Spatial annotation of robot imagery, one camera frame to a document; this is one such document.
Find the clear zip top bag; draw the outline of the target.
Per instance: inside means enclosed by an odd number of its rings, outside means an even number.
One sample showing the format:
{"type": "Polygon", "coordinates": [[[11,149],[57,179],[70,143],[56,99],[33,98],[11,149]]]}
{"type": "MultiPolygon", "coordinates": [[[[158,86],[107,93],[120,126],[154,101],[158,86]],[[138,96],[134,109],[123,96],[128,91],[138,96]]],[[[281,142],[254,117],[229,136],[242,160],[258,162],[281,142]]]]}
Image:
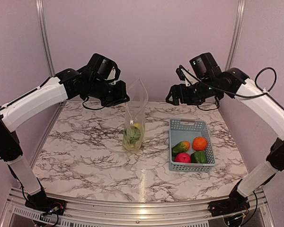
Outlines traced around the clear zip top bag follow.
{"type": "Polygon", "coordinates": [[[138,141],[142,143],[145,134],[145,109],[149,99],[148,92],[140,79],[132,83],[127,89],[130,101],[125,103],[124,130],[134,123],[142,125],[141,137],[138,141]]]}

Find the yellow toy lemon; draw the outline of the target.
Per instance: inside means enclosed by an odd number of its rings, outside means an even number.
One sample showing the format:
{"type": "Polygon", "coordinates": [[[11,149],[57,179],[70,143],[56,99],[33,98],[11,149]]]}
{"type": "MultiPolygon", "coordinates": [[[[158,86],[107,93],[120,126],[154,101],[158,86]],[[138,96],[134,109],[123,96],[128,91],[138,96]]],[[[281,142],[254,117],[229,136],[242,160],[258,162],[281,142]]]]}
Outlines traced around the yellow toy lemon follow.
{"type": "Polygon", "coordinates": [[[132,126],[138,128],[138,129],[142,129],[142,125],[140,123],[134,123],[132,126]]]}

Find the green toy cabbage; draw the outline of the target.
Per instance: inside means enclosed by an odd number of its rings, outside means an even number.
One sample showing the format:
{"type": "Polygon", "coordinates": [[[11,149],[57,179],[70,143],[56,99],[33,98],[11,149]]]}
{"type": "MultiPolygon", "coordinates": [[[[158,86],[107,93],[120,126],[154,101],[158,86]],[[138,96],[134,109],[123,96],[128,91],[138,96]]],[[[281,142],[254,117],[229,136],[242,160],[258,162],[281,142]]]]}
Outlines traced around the green toy cabbage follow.
{"type": "Polygon", "coordinates": [[[135,144],[141,135],[141,130],[136,126],[130,126],[124,130],[124,138],[129,144],[135,144]]]}

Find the orange toy orange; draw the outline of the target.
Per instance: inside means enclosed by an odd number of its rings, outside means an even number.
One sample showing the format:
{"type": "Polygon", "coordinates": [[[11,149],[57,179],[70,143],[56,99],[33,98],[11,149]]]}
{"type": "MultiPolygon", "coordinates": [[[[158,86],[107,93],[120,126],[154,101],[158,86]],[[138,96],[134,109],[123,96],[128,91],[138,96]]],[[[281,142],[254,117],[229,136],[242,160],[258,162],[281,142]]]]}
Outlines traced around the orange toy orange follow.
{"type": "Polygon", "coordinates": [[[195,151],[204,151],[208,145],[204,137],[196,137],[192,142],[192,149],[195,151]]]}

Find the grey plastic basket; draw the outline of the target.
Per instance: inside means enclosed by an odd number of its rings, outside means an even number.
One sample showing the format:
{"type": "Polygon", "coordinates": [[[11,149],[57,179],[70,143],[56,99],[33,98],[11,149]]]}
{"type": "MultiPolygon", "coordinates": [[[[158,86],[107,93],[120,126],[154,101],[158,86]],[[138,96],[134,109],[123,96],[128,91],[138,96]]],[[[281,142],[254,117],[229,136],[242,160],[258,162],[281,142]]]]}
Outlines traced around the grey plastic basket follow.
{"type": "Polygon", "coordinates": [[[201,120],[170,119],[169,121],[169,169],[171,171],[182,172],[209,172],[216,164],[213,146],[206,122],[201,120]],[[179,163],[175,162],[175,157],[171,154],[173,146],[181,141],[189,141],[190,149],[187,154],[196,152],[192,149],[192,142],[196,137],[204,137],[208,145],[204,150],[207,156],[206,164],[179,163]]]}

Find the yellow toy banana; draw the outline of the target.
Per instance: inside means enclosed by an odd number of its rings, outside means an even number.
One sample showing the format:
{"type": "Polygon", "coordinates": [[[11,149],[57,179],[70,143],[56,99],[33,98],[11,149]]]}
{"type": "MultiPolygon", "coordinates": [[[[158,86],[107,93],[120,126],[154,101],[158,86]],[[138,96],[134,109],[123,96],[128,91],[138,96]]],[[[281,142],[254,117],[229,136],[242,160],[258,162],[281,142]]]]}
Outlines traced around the yellow toy banana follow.
{"type": "Polygon", "coordinates": [[[129,143],[128,141],[123,141],[123,148],[127,151],[138,151],[141,147],[141,142],[129,143]]]}

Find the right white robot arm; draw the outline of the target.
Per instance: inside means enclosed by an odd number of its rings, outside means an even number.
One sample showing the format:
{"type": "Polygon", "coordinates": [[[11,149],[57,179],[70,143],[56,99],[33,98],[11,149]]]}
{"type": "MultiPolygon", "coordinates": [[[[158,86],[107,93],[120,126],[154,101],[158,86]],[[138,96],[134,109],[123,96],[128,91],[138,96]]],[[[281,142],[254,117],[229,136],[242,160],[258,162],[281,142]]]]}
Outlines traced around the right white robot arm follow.
{"type": "Polygon", "coordinates": [[[277,134],[266,160],[241,179],[227,199],[212,201],[208,205],[213,217],[239,212],[249,207],[248,196],[284,170],[284,109],[269,95],[268,90],[257,86],[237,68],[224,72],[220,69],[195,70],[195,74],[198,82],[190,86],[173,85],[166,102],[172,105],[198,105],[209,97],[218,99],[220,93],[224,93],[249,107],[277,134]]]}

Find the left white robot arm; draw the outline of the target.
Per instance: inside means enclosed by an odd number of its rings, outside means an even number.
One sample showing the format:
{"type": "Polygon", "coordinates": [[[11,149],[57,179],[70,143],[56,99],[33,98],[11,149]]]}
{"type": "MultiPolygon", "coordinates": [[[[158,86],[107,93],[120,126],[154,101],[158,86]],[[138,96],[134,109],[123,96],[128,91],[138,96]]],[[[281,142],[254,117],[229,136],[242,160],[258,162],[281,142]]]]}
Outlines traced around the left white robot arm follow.
{"type": "Polygon", "coordinates": [[[128,102],[126,83],[118,80],[120,70],[66,69],[48,78],[42,85],[0,106],[0,159],[28,193],[26,206],[51,209],[64,201],[47,197],[23,155],[16,129],[38,113],[76,96],[84,101],[99,99],[102,107],[128,102]]]}

